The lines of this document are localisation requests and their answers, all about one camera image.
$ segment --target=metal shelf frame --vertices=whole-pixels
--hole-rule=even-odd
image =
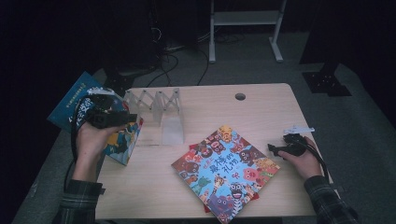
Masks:
[[[274,25],[274,35],[269,37],[271,48],[278,63],[283,62],[283,57],[277,46],[280,25],[285,14],[287,0],[282,0],[279,10],[268,11],[227,11],[215,12],[215,0],[212,0],[210,7],[210,41],[209,41],[209,62],[216,62],[215,52],[215,26],[224,25]]]

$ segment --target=black device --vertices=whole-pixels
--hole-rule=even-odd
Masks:
[[[285,140],[285,142],[287,143],[285,147],[275,147],[268,144],[268,149],[274,153],[274,156],[279,156],[278,152],[282,150],[288,152],[291,155],[299,157],[308,150],[315,156],[315,158],[317,158],[318,162],[322,167],[324,177],[326,178],[327,182],[330,183],[329,172],[327,170],[326,163],[320,157],[315,148],[309,145],[306,140],[302,136],[300,136],[299,133],[288,133],[286,135],[283,135],[283,140]]]
[[[136,114],[129,114],[128,111],[103,111],[100,109],[89,109],[85,120],[93,127],[104,129],[109,127],[117,127],[129,122],[135,122]]]
[[[268,149],[274,153],[275,156],[279,156],[277,153],[282,150],[286,151],[294,156],[301,156],[305,153],[307,145],[305,139],[298,133],[289,133],[283,136],[283,140],[287,143],[285,147],[275,147],[268,144]]]

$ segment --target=dark jacket sleeve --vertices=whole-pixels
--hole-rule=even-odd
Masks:
[[[52,223],[94,223],[102,184],[70,180]]]
[[[307,179],[304,187],[317,213],[319,224],[359,223],[355,210],[338,197],[323,176]]]

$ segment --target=gray carpet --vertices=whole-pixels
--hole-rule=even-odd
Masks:
[[[343,65],[336,70],[339,81],[352,96],[329,97],[311,93],[302,72],[318,71],[322,64],[300,65],[306,33],[280,34],[278,45],[284,57],[277,63],[268,43],[269,34],[246,35],[232,45],[216,45],[217,62],[208,66],[201,85],[288,83],[303,110],[324,160],[328,163],[341,197],[354,207],[362,223],[394,223],[396,213],[396,131],[365,91],[359,78]],[[208,52],[208,45],[200,45]],[[177,67],[168,73],[172,86],[194,86],[206,68],[201,51],[185,49],[173,53]],[[175,59],[164,60],[166,70]],[[162,71],[138,77],[134,87],[146,87]],[[103,81],[99,70],[94,75]],[[150,86],[167,86],[165,76]],[[63,191],[69,162],[69,134],[61,132],[40,174],[36,188],[26,197],[14,223],[50,223]],[[283,223],[316,223],[314,217],[283,217]]]

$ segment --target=round hole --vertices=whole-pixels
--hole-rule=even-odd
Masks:
[[[243,101],[243,100],[245,100],[247,97],[246,97],[246,95],[244,94],[244,93],[237,93],[236,95],[235,95],[235,99],[237,99],[238,101]]]

